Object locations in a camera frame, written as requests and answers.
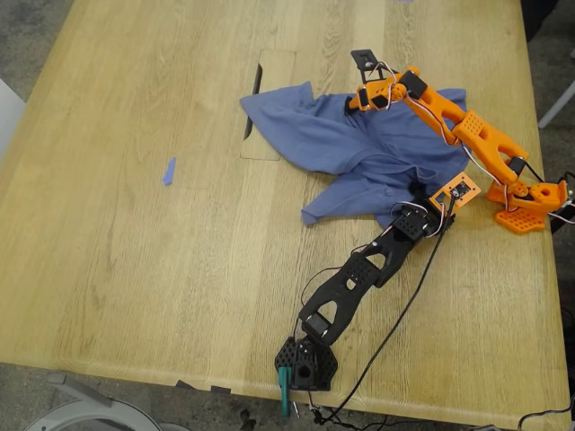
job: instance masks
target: metal stand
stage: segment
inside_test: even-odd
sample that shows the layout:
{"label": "metal stand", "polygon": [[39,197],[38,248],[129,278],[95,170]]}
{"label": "metal stand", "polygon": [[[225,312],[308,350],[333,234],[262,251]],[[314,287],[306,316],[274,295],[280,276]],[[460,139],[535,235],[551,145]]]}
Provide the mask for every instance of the metal stand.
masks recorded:
{"label": "metal stand", "polygon": [[51,410],[28,426],[27,431],[60,431],[79,422],[93,431],[189,431],[174,424],[160,426],[137,407],[105,398],[65,374],[50,374],[48,383],[77,400]]}

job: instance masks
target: blue tape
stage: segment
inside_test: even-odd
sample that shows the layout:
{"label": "blue tape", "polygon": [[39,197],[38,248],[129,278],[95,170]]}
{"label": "blue tape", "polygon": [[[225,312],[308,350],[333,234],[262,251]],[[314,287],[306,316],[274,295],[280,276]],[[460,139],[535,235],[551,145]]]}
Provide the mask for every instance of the blue tape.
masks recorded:
{"label": "blue tape", "polygon": [[162,177],[162,182],[164,183],[164,186],[172,184],[173,170],[175,168],[176,168],[176,158],[172,157],[170,159],[170,162],[168,162],[168,165],[165,168],[164,176]]}

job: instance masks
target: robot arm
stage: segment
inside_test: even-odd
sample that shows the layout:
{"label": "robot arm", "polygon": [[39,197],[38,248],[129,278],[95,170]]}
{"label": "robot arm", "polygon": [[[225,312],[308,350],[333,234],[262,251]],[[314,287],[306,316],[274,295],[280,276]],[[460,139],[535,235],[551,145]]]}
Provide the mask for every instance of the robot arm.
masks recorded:
{"label": "robot arm", "polygon": [[[462,110],[424,83],[416,67],[400,74],[379,62],[369,49],[352,51],[363,84],[348,98],[346,112],[390,109],[404,101],[430,128],[442,136],[447,145],[464,145],[475,152],[493,178],[487,198],[505,204],[495,215],[498,223],[516,233],[544,228],[544,218],[568,200],[567,183],[540,182],[527,186],[519,179],[526,166],[527,151],[508,135],[487,123],[473,110]],[[390,76],[383,78],[382,69]],[[367,80],[366,72],[379,72],[379,78]],[[451,121],[452,128],[446,123]]]}

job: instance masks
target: gray floor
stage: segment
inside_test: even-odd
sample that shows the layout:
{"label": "gray floor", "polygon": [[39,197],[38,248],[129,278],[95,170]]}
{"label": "gray floor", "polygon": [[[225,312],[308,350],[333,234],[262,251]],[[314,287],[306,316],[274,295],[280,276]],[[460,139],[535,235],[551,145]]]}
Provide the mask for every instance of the gray floor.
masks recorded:
{"label": "gray floor", "polygon": [[[0,77],[27,100],[49,49],[66,17],[72,0],[0,0]],[[529,44],[535,103],[540,118],[564,89],[575,79],[575,62],[569,53],[575,48],[575,2],[561,0],[558,8]],[[492,77],[497,81],[497,69]],[[541,131],[544,169],[556,180],[564,171],[575,171],[575,100]],[[557,277],[562,302],[575,311],[575,227],[566,226],[553,237]],[[66,396],[48,387],[46,371],[0,364],[0,431],[24,429],[38,415],[56,407]],[[191,430],[237,430],[240,412],[248,409],[258,421],[258,429],[318,429],[311,414],[300,406],[302,418],[284,419],[279,404],[234,395],[215,394],[130,383],[89,376],[77,376],[103,394],[127,400],[147,410],[158,420],[174,422]],[[358,425],[381,421],[380,415],[347,411],[341,418]],[[334,426],[327,430],[341,429]],[[397,430],[466,429],[463,426],[427,422],[398,425]]]}

